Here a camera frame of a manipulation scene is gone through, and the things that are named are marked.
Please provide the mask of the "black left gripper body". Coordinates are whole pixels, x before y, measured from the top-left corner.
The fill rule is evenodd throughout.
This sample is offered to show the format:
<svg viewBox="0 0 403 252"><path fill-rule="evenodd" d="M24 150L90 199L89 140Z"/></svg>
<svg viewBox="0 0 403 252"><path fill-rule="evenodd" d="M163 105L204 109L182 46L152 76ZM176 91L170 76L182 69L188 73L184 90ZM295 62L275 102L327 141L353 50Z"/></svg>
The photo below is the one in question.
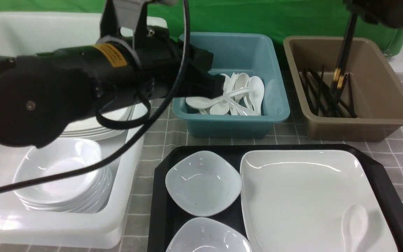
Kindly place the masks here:
<svg viewBox="0 0 403 252"><path fill-rule="evenodd" d="M223 94L225 78L211 75L214 54L191 44L169 44L172 61L167 67L167 99L204 97Z"/></svg>

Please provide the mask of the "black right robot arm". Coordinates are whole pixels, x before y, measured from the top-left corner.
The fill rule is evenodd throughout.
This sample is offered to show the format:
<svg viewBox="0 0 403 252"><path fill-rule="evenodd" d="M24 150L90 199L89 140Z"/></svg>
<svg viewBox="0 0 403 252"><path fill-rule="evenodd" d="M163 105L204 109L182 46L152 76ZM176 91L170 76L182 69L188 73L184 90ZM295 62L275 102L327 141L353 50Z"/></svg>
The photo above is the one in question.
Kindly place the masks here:
<svg viewBox="0 0 403 252"><path fill-rule="evenodd" d="M403 0L344 0L351 12L340 48L332 81L332 91L342 88L357 18L372 24L383 24L393 29L403 29Z"/></svg>

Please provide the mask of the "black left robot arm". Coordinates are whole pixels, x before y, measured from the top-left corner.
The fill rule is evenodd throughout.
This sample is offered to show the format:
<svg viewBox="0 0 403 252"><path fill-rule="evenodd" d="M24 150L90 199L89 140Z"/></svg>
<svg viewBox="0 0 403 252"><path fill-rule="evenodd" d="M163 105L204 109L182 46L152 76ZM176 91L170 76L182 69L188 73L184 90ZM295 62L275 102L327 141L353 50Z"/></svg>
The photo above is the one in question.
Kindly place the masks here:
<svg viewBox="0 0 403 252"><path fill-rule="evenodd" d="M220 96L225 78L208 73L213 54L147 25L151 3L107 0L94 45L0 56L0 145L44 147L91 117L127 130L149 122L150 110L130 121L103 114L166 96Z"/></svg>

